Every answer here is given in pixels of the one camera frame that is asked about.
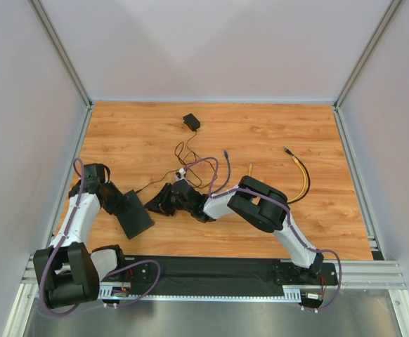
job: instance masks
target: metal frame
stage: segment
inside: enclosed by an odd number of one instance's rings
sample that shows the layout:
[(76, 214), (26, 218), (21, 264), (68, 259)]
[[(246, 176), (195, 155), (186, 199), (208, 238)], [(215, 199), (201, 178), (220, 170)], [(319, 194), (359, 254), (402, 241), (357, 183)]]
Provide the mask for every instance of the metal frame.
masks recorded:
[[(42, 28), (46, 32), (49, 40), (53, 44), (61, 62), (64, 64), (67, 73), (78, 91), (78, 94), (82, 97), (84, 104), (86, 105), (87, 111), (84, 116), (84, 123), (82, 130), (79, 134), (77, 144), (74, 147), (72, 153), (72, 158), (76, 157), (82, 147), (84, 141), (86, 130), (89, 125), (91, 118), (91, 113), (93, 111), (93, 103), (88, 96), (86, 89), (84, 88), (76, 70), (73, 67), (53, 24), (51, 23), (44, 6), (41, 4), (41, 0), (28, 0), (30, 5), (33, 7), (36, 16), (39, 18)], [(356, 163), (356, 157), (353, 153), (353, 148), (346, 134), (346, 128), (342, 116), (341, 106), (347, 97), (349, 91), (356, 82), (359, 74), (364, 69), (370, 56), (377, 47), (381, 37), (383, 36), (385, 29), (389, 26), (403, 0), (391, 0), (388, 8), (386, 9), (382, 19), (380, 20), (378, 26), (373, 32), (367, 46), (361, 54), (356, 66), (354, 67), (350, 77), (346, 81), (341, 93), (337, 100), (333, 103), (334, 106), (334, 116), (337, 128), (339, 130), (339, 135), (341, 142), (345, 151), (346, 159), (351, 173), (351, 178), (356, 191), (356, 196), (359, 201), (359, 206), (363, 214), (363, 219), (365, 227), (368, 233), (368, 239), (370, 248), (375, 250), (380, 250), (381, 244), (378, 242), (377, 231), (375, 228), (374, 217), (371, 213), (370, 202), (368, 196), (365, 193), (364, 184), (360, 173), (358, 172), (358, 166)], [(62, 208), (63, 200), (65, 194), (67, 194), (68, 188), (70, 186), (70, 178), (72, 176), (72, 168), (66, 172), (63, 189), (58, 195), (58, 204), (56, 212), (53, 213), (51, 219), (51, 229), (48, 233), (47, 243), (49, 242), (53, 231), (58, 223)], [(338, 264), (335, 260), (333, 262), (338, 271)], [(342, 278), (342, 289), (388, 289), (389, 295), (391, 297), (392, 303), (394, 305), (394, 310), (396, 318), (398, 320), (401, 333), (403, 336), (409, 336), (409, 295), (406, 290), (406, 285), (403, 280), (403, 275), (401, 274), (400, 267), (396, 261), (342, 261), (343, 266), (343, 278)], [(311, 286), (300, 286), (302, 289), (312, 288)], [(30, 315), (30, 309), (34, 302), (34, 298), (37, 297), (37, 280), (34, 274), (34, 267), (32, 264), (32, 258), (30, 258), (27, 268), (23, 275), (20, 288), (18, 290), (17, 296), (15, 297), (15, 302), (13, 308), (8, 318), (8, 323), (6, 325), (4, 336), (22, 336), (25, 330), (25, 325)]]

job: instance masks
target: power adapter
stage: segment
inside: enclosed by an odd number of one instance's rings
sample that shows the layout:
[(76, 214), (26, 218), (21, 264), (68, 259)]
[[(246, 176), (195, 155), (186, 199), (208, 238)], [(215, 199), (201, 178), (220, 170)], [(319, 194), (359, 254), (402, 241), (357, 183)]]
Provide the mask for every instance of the power adapter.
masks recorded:
[(191, 131), (196, 131), (200, 128), (200, 121), (193, 114), (184, 116), (183, 123), (187, 125)]

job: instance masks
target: wooden table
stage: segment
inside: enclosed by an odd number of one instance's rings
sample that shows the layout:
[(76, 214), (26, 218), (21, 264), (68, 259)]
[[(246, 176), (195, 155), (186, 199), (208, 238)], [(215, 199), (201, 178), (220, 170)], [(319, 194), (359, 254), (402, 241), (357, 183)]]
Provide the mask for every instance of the wooden table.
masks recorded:
[[(121, 191), (137, 190), (181, 167), (174, 148), (193, 135), (182, 122), (189, 113), (201, 121), (189, 146), (201, 157), (213, 156), (220, 161), (216, 187), (226, 179), (223, 150), (227, 150), (232, 168), (228, 186), (236, 185), (247, 174), (252, 161), (255, 178), (294, 197), (301, 190), (303, 178), (283, 152), (283, 146), (287, 146), (311, 174), (308, 196), (291, 205), (301, 231), (315, 246), (334, 249), (343, 259), (372, 259), (329, 105), (99, 102), (80, 157), (85, 164), (108, 165), (111, 180)], [(198, 164), (194, 169), (203, 181), (210, 181), (213, 171), (209, 164)], [(141, 201), (152, 199), (166, 182), (174, 182), (173, 173), (140, 192)], [(155, 225), (128, 240), (117, 218), (101, 210), (88, 249), (119, 244), (127, 254), (288, 257), (273, 235), (257, 230), (235, 214), (212, 223), (199, 223), (185, 211), (173, 217), (151, 212), (150, 216)]]

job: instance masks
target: metal corner post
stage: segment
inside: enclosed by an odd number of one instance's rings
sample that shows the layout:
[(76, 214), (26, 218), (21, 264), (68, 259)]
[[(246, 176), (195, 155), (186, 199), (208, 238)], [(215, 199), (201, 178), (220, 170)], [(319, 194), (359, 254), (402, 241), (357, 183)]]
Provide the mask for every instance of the metal corner post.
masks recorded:
[(380, 22), (378, 23), (378, 26), (376, 27), (375, 31), (373, 32), (372, 36), (370, 37), (369, 42), (367, 43), (367, 46), (365, 46), (363, 52), (361, 53), (361, 56), (356, 63), (356, 66), (354, 67), (353, 71), (351, 72), (348, 80), (346, 81), (341, 93), (337, 97), (335, 101), (335, 107), (341, 107), (342, 103), (344, 102), (345, 98), (348, 95), (348, 92), (351, 90), (351, 87), (354, 85), (356, 82), (359, 74), (362, 72), (364, 69), (365, 65), (367, 64), (367, 61), (369, 60), (370, 56), (372, 55), (374, 49), (378, 45), (379, 41), (381, 40), (382, 36), (384, 35), (384, 32), (386, 31), (386, 28), (389, 26), (389, 23), (392, 21), (394, 18), (398, 8), (400, 5), (404, 2), (404, 0), (391, 0), (389, 6), (387, 7), (386, 11), (384, 12), (384, 15), (382, 16)]
[(56, 33), (55, 27), (53, 23), (51, 23), (50, 17), (48, 16), (44, 5), (42, 4), (41, 0), (28, 0), (31, 7), (34, 10), (39, 22), (41, 23), (42, 28), (44, 29), (45, 33), (47, 34), (48, 39), (52, 43), (53, 47), (55, 48), (56, 53), (62, 64), (64, 65), (65, 70), (70, 76), (75, 88), (78, 91), (78, 94), (81, 96), (84, 104), (89, 108), (92, 106), (92, 100), (86, 92), (81, 79), (79, 78), (77, 71), (73, 67), (72, 61), (70, 60), (67, 52), (64, 49), (61, 40)]

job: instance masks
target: gray wall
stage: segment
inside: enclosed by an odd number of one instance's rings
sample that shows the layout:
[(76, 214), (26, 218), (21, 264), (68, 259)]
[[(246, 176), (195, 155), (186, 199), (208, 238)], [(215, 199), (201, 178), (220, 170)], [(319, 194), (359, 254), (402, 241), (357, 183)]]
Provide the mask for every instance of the gray wall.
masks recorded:
[(387, 258), (409, 287), (409, 0), (342, 106)]
[(0, 0), (0, 335), (44, 245), (84, 112), (27, 0)]
[(337, 98), (389, 0), (43, 0), (95, 100)]

